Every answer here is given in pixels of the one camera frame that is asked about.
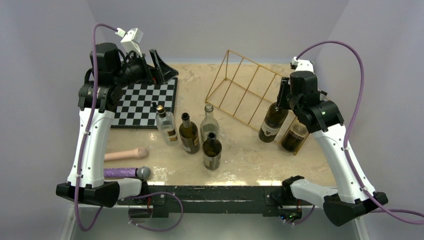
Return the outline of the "dark wine bottle white label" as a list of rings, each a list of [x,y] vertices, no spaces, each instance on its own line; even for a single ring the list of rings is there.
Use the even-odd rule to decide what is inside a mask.
[[[289,111],[280,106],[278,102],[272,103],[265,115],[258,132],[258,137],[262,142],[270,143],[275,140]]]

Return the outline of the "olive wine bottle grey neck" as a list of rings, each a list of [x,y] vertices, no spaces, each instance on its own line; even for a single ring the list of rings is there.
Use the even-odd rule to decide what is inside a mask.
[[[288,152],[297,154],[309,132],[307,127],[296,119],[281,141],[281,146]]]

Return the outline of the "clear square liquor bottle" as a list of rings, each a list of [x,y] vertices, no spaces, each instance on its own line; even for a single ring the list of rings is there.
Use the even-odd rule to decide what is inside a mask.
[[[172,112],[166,111],[162,105],[156,107],[156,126],[163,140],[169,146],[178,144],[178,134],[175,125],[175,118]]]

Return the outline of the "green bottle silver neck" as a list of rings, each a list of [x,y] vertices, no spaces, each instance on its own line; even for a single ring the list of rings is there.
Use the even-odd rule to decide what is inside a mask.
[[[198,127],[191,121],[190,115],[187,112],[181,114],[181,120],[179,134],[183,148],[187,153],[195,154],[200,150]]]

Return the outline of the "clear glass bottle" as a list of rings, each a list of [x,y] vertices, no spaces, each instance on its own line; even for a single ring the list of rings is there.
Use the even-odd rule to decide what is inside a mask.
[[[204,106],[205,117],[200,124],[200,135],[201,141],[204,143],[209,132],[215,132],[216,138],[219,138],[219,123],[214,117],[214,106],[210,103],[207,103]]]

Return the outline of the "dark front wine bottle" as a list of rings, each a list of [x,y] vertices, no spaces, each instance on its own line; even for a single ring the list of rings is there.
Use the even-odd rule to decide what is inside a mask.
[[[217,139],[217,133],[211,131],[207,134],[207,139],[202,144],[203,165],[211,170],[217,170],[220,166],[222,156],[222,144]]]

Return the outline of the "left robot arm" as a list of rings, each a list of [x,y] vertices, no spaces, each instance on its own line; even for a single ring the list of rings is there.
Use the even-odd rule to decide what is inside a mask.
[[[163,85],[178,75],[156,49],[145,54],[122,51],[111,42],[99,43],[90,53],[91,68],[78,91],[79,134],[75,158],[64,183],[56,186],[57,196],[72,202],[113,207],[129,198],[138,205],[146,203],[149,191],[139,178],[106,181],[104,160],[107,139],[125,88],[135,84]]]

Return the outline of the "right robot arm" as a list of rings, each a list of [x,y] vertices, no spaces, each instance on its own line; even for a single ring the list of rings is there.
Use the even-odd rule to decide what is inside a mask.
[[[282,182],[280,196],[288,204],[306,201],[323,209],[328,220],[340,227],[389,202],[384,192],[376,191],[361,169],[350,143],[338,106],[322,100],[317,76],[307,70],[295,71],[281,79],[278,99],[284,109],[292,110],[299,122],[316,140],[335,178],[336,188],[292,176]]]

